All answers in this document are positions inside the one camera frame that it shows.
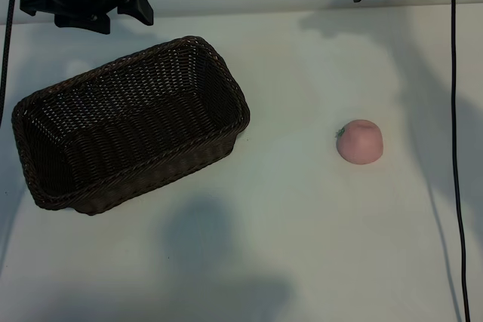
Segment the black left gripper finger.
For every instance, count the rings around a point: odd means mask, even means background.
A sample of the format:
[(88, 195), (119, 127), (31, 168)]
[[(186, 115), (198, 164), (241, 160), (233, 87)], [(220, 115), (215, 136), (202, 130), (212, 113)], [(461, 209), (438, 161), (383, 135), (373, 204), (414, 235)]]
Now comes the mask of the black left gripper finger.
[(91, 14), (73, 16), (71, 14), (55, 14), (54, 24), (59, 28), (76, 28), (92, 32), (110, 32), (110, 18), (107, 14)]
[(154, 24), (154, 12), (148, 0), (120, 0), (117, 12), (133, 17), (144, 25)]

